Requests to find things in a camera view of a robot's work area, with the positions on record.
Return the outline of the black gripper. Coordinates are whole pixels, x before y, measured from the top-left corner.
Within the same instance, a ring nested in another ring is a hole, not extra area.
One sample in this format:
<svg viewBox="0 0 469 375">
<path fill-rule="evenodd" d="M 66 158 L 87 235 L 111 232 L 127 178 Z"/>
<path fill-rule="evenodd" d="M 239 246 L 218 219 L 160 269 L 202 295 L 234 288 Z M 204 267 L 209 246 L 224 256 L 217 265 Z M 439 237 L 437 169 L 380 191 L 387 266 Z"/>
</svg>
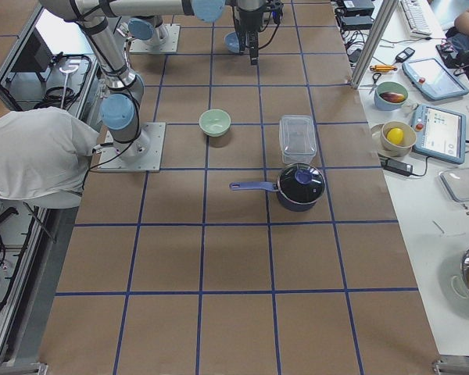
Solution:
<svg viewBox="0 0 469 375">
<path fill-rule="evenodd" d="M 245 52 L 245 37 L 248 35 L 249 58 L 251 65 L 259 61 L 259 37 L 263 25 L 264 0 L 237 0 L 234 6 L 234 29 L 238 38 L 238 54 Z"/>
</svg>

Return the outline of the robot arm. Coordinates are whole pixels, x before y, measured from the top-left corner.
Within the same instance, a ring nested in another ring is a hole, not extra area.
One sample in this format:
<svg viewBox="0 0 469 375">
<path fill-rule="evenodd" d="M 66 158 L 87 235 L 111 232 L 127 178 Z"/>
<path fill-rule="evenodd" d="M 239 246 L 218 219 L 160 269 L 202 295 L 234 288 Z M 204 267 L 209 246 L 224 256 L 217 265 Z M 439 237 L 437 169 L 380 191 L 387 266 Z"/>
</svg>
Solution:
<svg viewBox="0 0 469 375">
<path fill-rule="evenodd" d="M 229 1 L 232 10 L 234 35 L 238 42 L 237 53 L 249 51 L 250 63 L 259 60 L 259 33 L 263 31 L 263 14 L 270 13 L 270 1 Z M 203 22 L 214 23 L 223 13 L 225 1 L 190 1 L 193 15 Z M 154 25 L 154 16 L 132 17 L 128 22 L 130 36 L 149 44 L 166 38 L 161 26 Z"/>
<path fill-rule="evenodd" d="M 102 100 L 100 114 L 113 137 L 113 147 L 122 160 L 142 159 L 151 138 L 139 120 L 144 93 L 141 77 L 117 45 L 108 18 L 118 16 L 196 16 L 204 22 L 220 18 L 233 1 L 42 1 L 50 13 L 81 29 L 102 69 L 109 97 Z"/>
</svg>

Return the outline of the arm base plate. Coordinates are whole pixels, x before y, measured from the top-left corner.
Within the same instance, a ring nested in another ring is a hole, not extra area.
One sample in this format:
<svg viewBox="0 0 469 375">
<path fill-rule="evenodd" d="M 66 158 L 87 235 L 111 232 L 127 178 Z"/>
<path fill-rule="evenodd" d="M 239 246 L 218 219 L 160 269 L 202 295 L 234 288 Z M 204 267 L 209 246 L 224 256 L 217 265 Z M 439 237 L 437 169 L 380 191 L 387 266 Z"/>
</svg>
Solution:
<svg viewBox="0 0 469 375">
<path fill-rule="evenodd" d="M 111 133 L 106 130 L 105 143 L 100 159 L 96 163 L 97 171 L 103 173 L 159 172 L 163 154 L 163 143 L 166 133 L 164 122 L 141 125 L 141 134 L 131 144 L 114 142 Z"/>
<path fill-rule="evenodd" d="M 135 19 L 129 22 L 128 29 L 132 39 L 130 53 L 156 55 L 177 52 L 181 29 L 177 23 L 162 23 L 159 27 L 153 27 Z"/>
</svg>

